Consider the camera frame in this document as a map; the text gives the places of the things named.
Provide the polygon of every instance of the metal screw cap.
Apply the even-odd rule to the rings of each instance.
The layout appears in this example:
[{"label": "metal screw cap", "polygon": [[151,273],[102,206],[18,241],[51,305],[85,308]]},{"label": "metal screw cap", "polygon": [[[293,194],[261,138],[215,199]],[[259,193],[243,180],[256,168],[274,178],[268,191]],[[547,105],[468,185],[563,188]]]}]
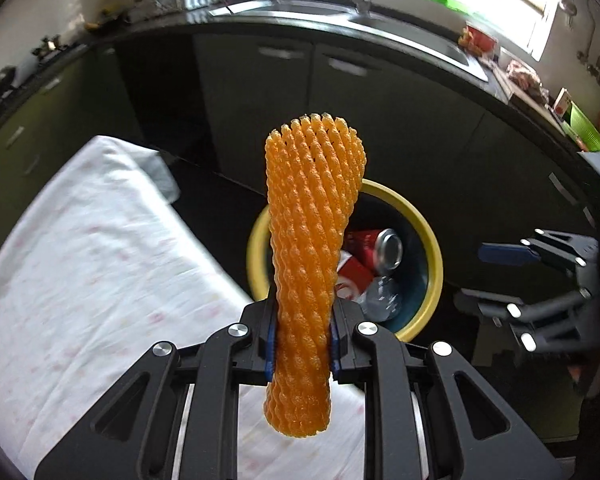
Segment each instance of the metal screw cap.
[{"label": "metal screw cap", "polygon": [[436,341],[433,343],[433,351],[442,357],[446,357],[451,355],[452,348],[451,345],[445,341]]},{"label": "metal screw cap", "polygon": [[247,335],[248,331],[249,327],[242,323],[232,324],[228,329],[229,335],[234,337],[242,337],[243,335]]},{"label": "metal screw cap", "polygon": [[167,343],[166,341],[160,341],[154,345],[154,355],[158,357],[164,357],[165,355],[169,355],[173,347]]},{"label": "metal screw cap", "polygon": [[363,321],[358,325],[358,332],[363,335],[373,335],[378,331],[378,326],[370,321]]}]

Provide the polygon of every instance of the yellow bowl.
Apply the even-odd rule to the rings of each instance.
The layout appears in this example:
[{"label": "yellow bowl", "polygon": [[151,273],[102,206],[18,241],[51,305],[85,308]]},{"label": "yellow bowl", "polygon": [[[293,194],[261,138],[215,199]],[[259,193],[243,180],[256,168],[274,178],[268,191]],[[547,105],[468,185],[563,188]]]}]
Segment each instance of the yellow bowl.
[{"label": "yellow bowl", "polygon": [[[362,181],[361,192],[380,199],[400,213],[413,227],[424,249],[427,267],[427,284],[424,297],[411,320],[405,326],[395,330],[398,339],[409,342],[429,322],[440,300],[443,279],[440,246],[438,240],[436,240],[436,235],[433,234],[433,230],[424,219],[424,216],[404,197],[388,187],[367,179]],[[267,249],[270,236],[269,206],[266,206],[253,225],[247,245],[247,276],[253,299],[256,301],[263,300],[269,293]]]}]

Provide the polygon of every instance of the green colander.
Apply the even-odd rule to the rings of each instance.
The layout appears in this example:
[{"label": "green colander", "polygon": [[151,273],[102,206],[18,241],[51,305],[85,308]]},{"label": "green colander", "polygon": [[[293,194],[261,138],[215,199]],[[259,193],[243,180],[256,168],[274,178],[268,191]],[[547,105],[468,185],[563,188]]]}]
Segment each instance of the green colander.
[{"label": "green colander", "polygon": [[571,127],[590,152],[600,152],[600,134],[576,103],[571,103]]}]

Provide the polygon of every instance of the green basket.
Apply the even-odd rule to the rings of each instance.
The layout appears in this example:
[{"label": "green basket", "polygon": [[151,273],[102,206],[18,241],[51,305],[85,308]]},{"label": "green basket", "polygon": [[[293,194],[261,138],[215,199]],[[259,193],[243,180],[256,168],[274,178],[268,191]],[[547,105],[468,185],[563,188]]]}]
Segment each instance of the green basket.
[{"label": "green basket", "polygon": [[577,142],[580,137],[578,136],[578,134],[573,130],[573,128],[571,128],[569,126],[569,123],[567,121],[564,121],[562,123],[562,130],[569,136],[569,138],[571,140],[573,140],[574,142]]},{"label": "green basket", "polygon": [[600,152],[600,134],[576,103],[571,103],[571,127],[590,152]]}]

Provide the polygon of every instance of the bottle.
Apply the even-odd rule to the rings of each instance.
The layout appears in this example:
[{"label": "bottle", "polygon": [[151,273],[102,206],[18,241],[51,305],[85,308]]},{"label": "bottle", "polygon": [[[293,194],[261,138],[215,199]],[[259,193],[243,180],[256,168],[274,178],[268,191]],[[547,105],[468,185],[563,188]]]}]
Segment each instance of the bottle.
[{"label": "bottle", "polygon": [[382,323],[398,314],[400,286],[389,276],[378,276],[357,301],[367,320]]}]

